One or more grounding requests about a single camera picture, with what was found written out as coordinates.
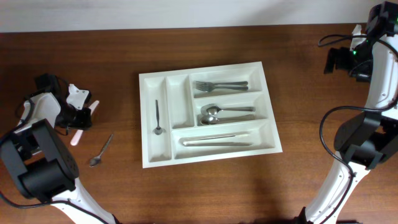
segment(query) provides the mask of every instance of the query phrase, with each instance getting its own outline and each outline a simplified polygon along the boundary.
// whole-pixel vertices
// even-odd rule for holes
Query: brown table surface
[[[52,73],[92,91],[99,100],[93,127],[72,147],[80,179],[95,200],[123,223],[249,223],[297,216],[330,170],[333,159],[318,137],[330,108],[363,106],[369,84],[345,72],[323,75],[328,47],[320,37],[349,34],[354,24],[208,29],[105,30],[0,35],[0,133],[17,123],[14,109],[35,91],[34,77]],[[139,73],[262,62],[283,153],[176,166],[142,168]],[[332,144],[355,112],[326,122]],[[99,167],[89,168],[108,136]],[[340,220],[396,223],[398,156],[355,189]],[[0,189],[26,200],[0,165]],[[0,202],[1,223],[71,223],[54,207],[18,210]]]

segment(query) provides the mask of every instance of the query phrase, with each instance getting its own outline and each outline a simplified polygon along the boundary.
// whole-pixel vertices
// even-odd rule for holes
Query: robotic arm
[[[360,32],[357,25],[353,35]],[[359,181],[398,151],[398,5],[384,2],[372,8],[365,33],[364,38],[352,40],[350,49],[330,49],[325,73],[333,72],[335,66],[359,82],[370,82],[365,107],[379,111],[364,110],[340,126],[335,136],[336,156],[354,175],[335,160],[318,196],[295,218],[296,224],[335,224]]]
[[[71,84],[65,97],[54,75],[42,75],[35,82],[38,91],[27,97],[20,124],[0,141],[0,157],[19,192],[41,204],[16,205],[1,197],[17,208],[53,205],[75,223],[119,223],[82,186],[77,164],[54,130],[91,127],[91,110],[83,107],[90,92]],[[38,153],[44,157],[28,164]]]

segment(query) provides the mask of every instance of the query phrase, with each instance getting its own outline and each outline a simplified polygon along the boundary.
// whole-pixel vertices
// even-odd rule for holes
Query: cutlery tray
[[[248,90],[215,89],[204,92],[195,82],[248,82]],[[142,166],[157,167],[189,162],[282,152],[261,62],[139,74],[142,128]],[[161,135],[155,101],[159,102]],[[217,118],[252,114],[251,119],[202,125],[202,106],[255,107],[254,112],[220,111]],[[233,138],[197,142],[250,142],[250,146],[184,146],[183,139],[238,134]]]

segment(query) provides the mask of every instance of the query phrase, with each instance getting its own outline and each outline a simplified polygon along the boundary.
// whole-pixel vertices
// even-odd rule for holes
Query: fork
[[[232,83],[211,83],[211,82],[195,82],[195,88],[200,91],[210,92],[217,88],[224,88],[230,90],[248,90],[249,87],[247,86],[240,86],[240,85],[247,85],[247,82],[232,82]]]

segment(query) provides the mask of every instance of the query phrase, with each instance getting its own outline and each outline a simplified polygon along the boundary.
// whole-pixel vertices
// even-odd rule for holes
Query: silver spoon
[[[111,143],[112,138],[113,138],[113,134],[110,135],[108,141],[105,143],[104,147],[102,147],[101,152],[98,154],[98,156],[90,159],[90,167],[97,166],[98,164],[101,163],[101,156],[102,156],[102,154],[104,154],[106,148]]]
[[[156,103],[156,121],[157,121],[157,127],[154,129],[154,133],[156,135],[161,135],[164,131],[163,128],[160,127],[159,125],[159,106],[157,106],[157,100],[155,100]]]
[[[228,121],[247,121],[250,119],[254,119],[254,115],[245,115],[245,116],[238,116],[234,118],[217,118],[214,115],[208,114],[203,116],[200,119],[200,123],[203,125],[209,125],[209,124],[217,124],[217,123],[223,123],[223,122],[228,122]]]
[[[221,109],[215,104],[209,104],[206,106],[202,106],[200,109],[200,113],[203,115],[216,115],[220,111],[248,111],[248,112],[255,112],[256,108],[253,106],[244,106],[244,107],[237,107],[237,108],[224,108]]]

